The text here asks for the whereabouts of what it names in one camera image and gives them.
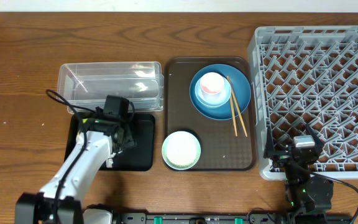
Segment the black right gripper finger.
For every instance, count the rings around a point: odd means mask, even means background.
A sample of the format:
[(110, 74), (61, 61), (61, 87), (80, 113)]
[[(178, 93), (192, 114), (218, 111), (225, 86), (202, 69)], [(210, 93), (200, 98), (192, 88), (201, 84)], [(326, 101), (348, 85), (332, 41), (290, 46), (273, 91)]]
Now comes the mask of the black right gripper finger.
[(315, 146), (324, 146), (324, 142), (320, 140), (315, 131), (311, 128), (309, 124), (305, 124), (307, 133), (313, 138)]
[(274, 143), (272, 138), (272, 130), (271, 128), (267, 128), (267, 138), (266, 138), (266, 144), (264, 149), (263, 157), (272, 157), (274, 154)]

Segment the white napkin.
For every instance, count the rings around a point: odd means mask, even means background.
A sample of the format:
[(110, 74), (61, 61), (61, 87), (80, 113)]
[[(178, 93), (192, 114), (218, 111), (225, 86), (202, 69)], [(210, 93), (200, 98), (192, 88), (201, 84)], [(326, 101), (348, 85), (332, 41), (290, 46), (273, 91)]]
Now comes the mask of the white napkin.
[(106, 167), (108, 169), (112, 169), (112, 165), (113, 165), (114, 161), (113, 161), (113, 158), (109, 158), (106, 160)]

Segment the mint green small bowl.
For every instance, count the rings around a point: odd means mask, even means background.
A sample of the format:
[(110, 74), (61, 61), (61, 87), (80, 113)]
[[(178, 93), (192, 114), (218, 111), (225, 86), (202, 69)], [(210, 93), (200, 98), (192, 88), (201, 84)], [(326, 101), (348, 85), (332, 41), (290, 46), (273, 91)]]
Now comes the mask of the mint green small bowl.
[(198, 160), (200, 159), (200, 156), (201, 156), (201, 144), (199, 142), (199, 140), (197, 139), (197, 137), (194, 135), (194, 137), (196, 138), (197, 140), (197, 144), (198, 144), (198, 148), (197, 148), (197, 158), (196, 160), (194, 161), (194, 163), (192, 163), (190, 166), (188, 167), (175, 167), (173, 164), (171, 164), (169, 162), (169, 160), (167, 159), (166, 157), (166, 146), (167, 146), (167, 142), (168, 142), (168, 137), (169, 135), (165, 138), (163, 144), (162, 144), (162, 157), (163, 157), (163, 160), (164, 162), (166, 163), (167, 166), (169, 166), (170, 168), (174, 169), (174, 170), (188, 170), (188, 169), (191, 169), (197, 162)]

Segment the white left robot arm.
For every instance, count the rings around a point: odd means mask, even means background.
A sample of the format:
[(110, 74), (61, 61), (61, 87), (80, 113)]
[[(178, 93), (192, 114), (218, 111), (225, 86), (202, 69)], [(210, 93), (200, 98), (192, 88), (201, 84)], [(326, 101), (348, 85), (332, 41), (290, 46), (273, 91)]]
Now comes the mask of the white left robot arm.
[(81, 203), (100, 167), (134, 146), (129, 123), (88, 118), (79, 123), (75, 146), (55, 176), (37, 194), (22, 194), (15, 223), (116, 223), (112, 210)]

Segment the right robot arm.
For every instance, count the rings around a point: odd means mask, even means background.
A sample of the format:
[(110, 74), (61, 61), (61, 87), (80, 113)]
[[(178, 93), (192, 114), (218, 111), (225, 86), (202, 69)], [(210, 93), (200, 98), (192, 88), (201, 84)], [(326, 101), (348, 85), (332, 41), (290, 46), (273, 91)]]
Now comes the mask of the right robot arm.
[(305, 135), (295, 136), (286, 149), (276, 151), (272, 130), (267, 129), (263, 158), (270, 159), (272, 167), (285, 171), (286, 196), (292, 204), (286, 214), (289, 223), (323, 218), (325, 211), (331, 208), (333, 182), (312, 175), (308, 168), (319, 159), (323, 147), (322, 140), (306, 125)]

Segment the white rice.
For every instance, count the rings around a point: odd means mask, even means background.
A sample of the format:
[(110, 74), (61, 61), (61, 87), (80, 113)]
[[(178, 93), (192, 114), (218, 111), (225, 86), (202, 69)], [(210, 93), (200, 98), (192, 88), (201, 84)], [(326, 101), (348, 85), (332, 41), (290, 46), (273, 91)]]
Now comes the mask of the white rice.
[(175, 167), (188, 167), (197, 158), (197, 140), (194, 135), (177, 131), (168, 137), (166, 157)]

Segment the pink plastic cup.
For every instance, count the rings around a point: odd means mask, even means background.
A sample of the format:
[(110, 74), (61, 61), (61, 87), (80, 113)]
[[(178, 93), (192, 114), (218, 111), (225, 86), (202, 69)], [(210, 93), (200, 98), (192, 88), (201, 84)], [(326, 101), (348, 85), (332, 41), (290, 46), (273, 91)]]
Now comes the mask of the pink plastic cup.
[(216, 72), (205, 73), (200, 78), (201, 90), (207, 94), (214, 95), (224, 89), (225, 81), (222, 75)]

